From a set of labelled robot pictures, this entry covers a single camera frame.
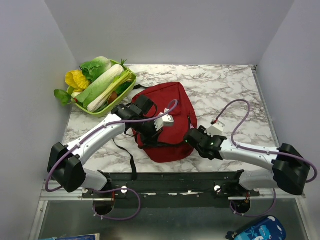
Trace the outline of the red backpack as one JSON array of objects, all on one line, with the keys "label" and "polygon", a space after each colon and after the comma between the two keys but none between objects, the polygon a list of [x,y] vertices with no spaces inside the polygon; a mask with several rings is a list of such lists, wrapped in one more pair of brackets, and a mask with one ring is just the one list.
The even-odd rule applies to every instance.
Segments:
[{"label": "red backpack", "polygon": [[123,120],[136,120],[126,124],[131,129],[139,149],[156,163],[180,161],[188,157],[193,148],[184,141],[185,134],[197,127],[194,107],[179,82],[155,86],[135,86],[142,89],[124,110],[115,108]]}]

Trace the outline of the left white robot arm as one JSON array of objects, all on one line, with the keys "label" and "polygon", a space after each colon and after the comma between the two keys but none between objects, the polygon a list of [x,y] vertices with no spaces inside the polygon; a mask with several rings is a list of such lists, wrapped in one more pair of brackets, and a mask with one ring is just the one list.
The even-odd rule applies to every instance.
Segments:
[{"label": "left white robot arm", "polygon": [[86,162],[110,140],[125,133],[131,124],[141,127],[143,123],[151,123],[154,126],[156,120],[168,116],[177,104],[178,101],[174,99],[162,113],[149,118],[134,113],[133,119],[128,119],[110,113],[96,127],[78,139],[66,145],[57,142],[50,151],[45,190],[52,193],[64,189],[72,193],[79,188],[85,188],[94,191],[101,198],[107,197],[111,191],[110,180],[100,171],[84,168]]}]

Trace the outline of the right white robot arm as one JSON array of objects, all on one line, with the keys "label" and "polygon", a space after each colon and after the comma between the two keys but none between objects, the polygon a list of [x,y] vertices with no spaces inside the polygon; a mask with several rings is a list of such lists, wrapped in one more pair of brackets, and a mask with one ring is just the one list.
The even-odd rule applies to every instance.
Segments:
[{"label": "right white robot arm", "polygon": [[281,147],[241,145],[225,136],[211,136],[203,126],[190,129],[183,139],[204,159],[238,161],[259,167],[244,171],[230,183],[230,191],[236,196],[256,188],[280,188],[296,196],[304,192],[311,164],[290,144],[284,143]]}]

